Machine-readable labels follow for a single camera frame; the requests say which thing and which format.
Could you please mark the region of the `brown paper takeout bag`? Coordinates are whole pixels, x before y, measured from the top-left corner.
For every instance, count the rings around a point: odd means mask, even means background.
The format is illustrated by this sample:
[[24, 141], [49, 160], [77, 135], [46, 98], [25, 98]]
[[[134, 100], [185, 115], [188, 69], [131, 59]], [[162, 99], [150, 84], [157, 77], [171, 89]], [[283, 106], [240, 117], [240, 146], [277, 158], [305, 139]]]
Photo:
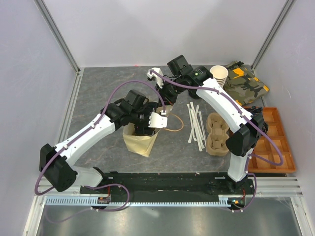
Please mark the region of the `brown paper takeout bag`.
[[129, 123], [123, 128], [123, 140], [128, 151], [148, 157], [151, 153], [154, 142], [158, 136], [160, 129], [154, 128], [152, 136], [139, 136], [135, 134], [133, 123]]

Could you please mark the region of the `cardboard cup carrier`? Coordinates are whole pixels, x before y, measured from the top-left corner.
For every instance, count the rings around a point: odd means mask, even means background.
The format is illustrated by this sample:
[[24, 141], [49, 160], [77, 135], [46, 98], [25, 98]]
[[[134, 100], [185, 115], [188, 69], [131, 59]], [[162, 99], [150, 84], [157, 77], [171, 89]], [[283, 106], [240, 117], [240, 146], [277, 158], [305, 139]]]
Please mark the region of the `cardboard cup carrier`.
[[212, 156], [226, 156], [229, 153], [225, 142], [229, 139], [227, 134], [229, 126], [218, 113], [211, 113], [206, 120], [208, 136], [206, 151]]

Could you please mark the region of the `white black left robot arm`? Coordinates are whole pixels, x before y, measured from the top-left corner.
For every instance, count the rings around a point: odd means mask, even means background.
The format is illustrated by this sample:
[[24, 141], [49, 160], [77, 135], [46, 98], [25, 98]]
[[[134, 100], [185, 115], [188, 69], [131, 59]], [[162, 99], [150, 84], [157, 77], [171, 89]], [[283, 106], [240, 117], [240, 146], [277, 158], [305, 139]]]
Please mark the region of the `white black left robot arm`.
[[108, 181], [97, 168], [75, 167], [75, 162], [97, 142], [130, 123], [141, 134], [153, 134], [158, 125], [153, 120], [164, 110], [162, 103], [151, 102], [137, 90], [130, 90], [126, 97], [106, 104], [100, 113], [84, 128], [51, 146], [40, 149], [40, 177], [51, 184], [50, 189], [64, 192], [73, 185], [90, 186], [96, 193], [104, 193]]

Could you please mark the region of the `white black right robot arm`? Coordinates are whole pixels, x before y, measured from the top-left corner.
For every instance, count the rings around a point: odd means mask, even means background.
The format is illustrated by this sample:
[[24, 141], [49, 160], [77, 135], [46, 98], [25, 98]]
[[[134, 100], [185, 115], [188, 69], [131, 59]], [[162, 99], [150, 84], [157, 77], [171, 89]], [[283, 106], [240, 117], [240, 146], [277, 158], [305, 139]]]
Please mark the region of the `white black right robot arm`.
[[187, 90], [192, 98], [206, 101], [232, 131], [232, 136], [225, 142], [231, 153], [227, 171], [229, 178], [225, 181], [225, 187], [230, 193], [238, 193], [247, 177], [248, 157], [263, 134], [262, 113], [253, 115], [242, 108], [223, 90], [205, 66], [193, 68], [183, 55], [174, 58], [167, 65], [172, 77], [164, 76], [157, 68], [152, 68], [147, 73], [148, 78], [156, 79], [157, 90], [163, 100], [173, 105], [178, 94]]

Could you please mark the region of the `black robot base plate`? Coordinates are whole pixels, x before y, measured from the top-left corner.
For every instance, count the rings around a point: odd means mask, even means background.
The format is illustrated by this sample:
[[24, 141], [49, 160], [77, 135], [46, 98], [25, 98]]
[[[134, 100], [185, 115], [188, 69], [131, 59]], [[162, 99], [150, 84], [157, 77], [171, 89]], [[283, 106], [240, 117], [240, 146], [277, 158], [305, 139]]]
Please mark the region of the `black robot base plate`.
[[133, 194], [139, 191], [187, 191], [213, 194], [253, 194], [254, 182], [247, 176], [234, 182], [227, 173], [103, 173], [98, 185], [121, 184]]

